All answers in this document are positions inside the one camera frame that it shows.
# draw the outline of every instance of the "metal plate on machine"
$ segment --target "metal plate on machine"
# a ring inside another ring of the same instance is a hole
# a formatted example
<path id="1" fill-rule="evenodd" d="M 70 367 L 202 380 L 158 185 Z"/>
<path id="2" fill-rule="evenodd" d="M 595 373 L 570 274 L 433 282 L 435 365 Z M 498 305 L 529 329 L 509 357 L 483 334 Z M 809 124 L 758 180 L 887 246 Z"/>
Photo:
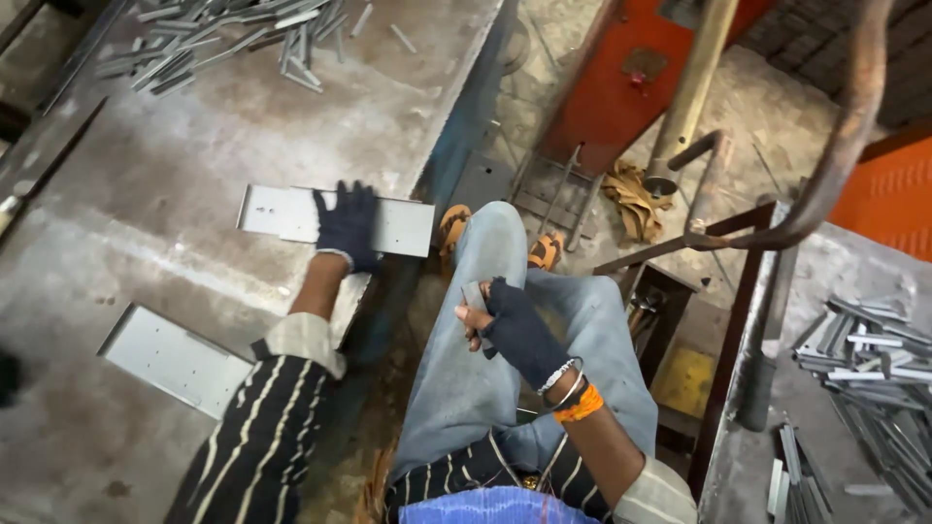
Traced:
<path id="1" fill-rule="evenodd" d="M 328 207 L 334 191 L 324 191 Z M 431 247 L 433 206 L 409 200 L 378 199 L 372 247 L 381 253 L 427 256 Z M 317 207 L 306 187 L 248 186 L 237 228 L 278 235 L 285 241 L 314 243 L 318 235 Z"/>
<path id="2" fill-rule="evenodd" d="M 218 420 L 253 368 L 136 304 L 123 312 L 97 355 Z"/>

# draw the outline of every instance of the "brown cloth rag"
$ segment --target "brown cloth rag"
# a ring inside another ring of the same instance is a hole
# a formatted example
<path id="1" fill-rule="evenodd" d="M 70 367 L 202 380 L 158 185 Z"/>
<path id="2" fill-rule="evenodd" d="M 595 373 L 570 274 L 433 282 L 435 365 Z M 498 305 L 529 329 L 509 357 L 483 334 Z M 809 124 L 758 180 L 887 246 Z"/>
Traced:
<path id="1" fill-rule="evenodd" d="M 654 243 L 664 232 L 657 210 L 673 207 L 673 195 L 655 199 L 641 185 L 644 170 L 622 159 L 615 160 L 612 171 L 602 180 L 602 190 L 615 202 L 624 222 L 624 244 L 630 241 Z"/>

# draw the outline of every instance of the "black knit glove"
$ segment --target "black knit glove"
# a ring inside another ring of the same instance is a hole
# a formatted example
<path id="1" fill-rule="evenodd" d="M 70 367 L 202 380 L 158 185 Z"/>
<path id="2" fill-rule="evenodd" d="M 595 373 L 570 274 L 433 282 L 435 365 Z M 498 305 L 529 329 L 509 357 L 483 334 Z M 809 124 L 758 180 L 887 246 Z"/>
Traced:
<path id="1" fill-rule="evenodd" d="M 466 324 L 467 338 L 478 330 L 488 338 L 531 388 L 543 393 L 544 385 L 553 385 L 559 371 L 570 365 L 569 355 L 556 341 L 524 290 L 505 283 L 502 277 L 492 279 L 486 299 L 488 314 L 465 306 L 457 308 L 457 316 Z M 477 340 L 471 351 L 478 350 Z"/>
<path id="2" fill-rule="evenodd" d="M 352 191 L 341 180 L 336 185 L 336 206 L 328 210 L 319 189 L 311 191 L 317 204 L 321 224 L 317 239 L 318 253 L 336 253 L 349 262 L 350 273 L 371 273 L 378 267 L 378 257 L 372 249 L 372 234 L 376 222 L 376 193 L 358 180 Z"/>

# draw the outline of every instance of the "steel table surface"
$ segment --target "steel table surface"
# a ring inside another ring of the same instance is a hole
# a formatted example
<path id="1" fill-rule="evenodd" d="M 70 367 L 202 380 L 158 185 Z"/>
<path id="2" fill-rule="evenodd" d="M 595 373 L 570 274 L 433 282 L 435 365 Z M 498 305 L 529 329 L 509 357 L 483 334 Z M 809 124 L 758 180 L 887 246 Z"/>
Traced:
<path id="1" fill-rule="evenodd" d="M 741 428 L 733 416 L 742 392 L 739 384 L 747 343 L 763 328 L 761 303 L 773 265 L 774 254 L 764 254 L 761 271 L 753 282 L 749 315 L 700 499 L 701 520 L 770 521 L 766 501 L 777 442 L 773 430 L 791 421 L 800 428 L 830 484 L 835 522 L 909 522 L 901 518 L 905 508 L 896 497 L 854 497 L 843 492 L 846 484 L 882 481 L 877 480 L 857 442 L 835 414 L 828 392 L 791 360 L 790 347 L 833 293 L 846 299 L 897 293 L 913 325 L 928 332 L 932 326 L 932 264 L 831 224 L 824 224 L 803 241 L 780 336 L 769 429 L 755 434 Z"/>
<path id="2" fill-rule="evenodd" d="M 364 5 L 346 3 L 350 23 Z M 314 249 L 236 230 L 246 185 L 362 179 L 382 196 L 411 198 L 500 8 L 379 3 L 345 40 L 345 63 L 332 39 L 315 50 L 324 95 L 279 75 L 277 45 L 198 72 L 162 99 L 132 91 L 127 78 L 93 78 L 99 57 L 142 33 L 140 8 L 124 10 L 59 100 L 108 93 L 107 105 L 0 254 L 0 345 L 24 358 L 30 377 L 19 403 L 0 412 L 0 517 L 161 519 L 213 421 L 95 356 L 120 313 L 143 304 L 251 357 L 248 344 L 287 312 Z M 229 45 L 245 31 L 219 34 Z M 4 194 L 10 186 L 0 181 Z M 364 276 L 343 282 L 336 342 L 367 285 Z"/>

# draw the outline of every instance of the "vented orange panel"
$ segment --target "vented orange panel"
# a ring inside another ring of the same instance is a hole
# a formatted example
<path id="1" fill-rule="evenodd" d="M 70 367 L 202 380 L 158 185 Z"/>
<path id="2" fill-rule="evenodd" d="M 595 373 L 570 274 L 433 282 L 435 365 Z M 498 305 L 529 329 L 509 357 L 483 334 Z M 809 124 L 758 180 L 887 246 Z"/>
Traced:
<path id="1" fill-rule="evenodd" d="M 932 138 L 858 163 L 829 221 L 932 262 Z"/>

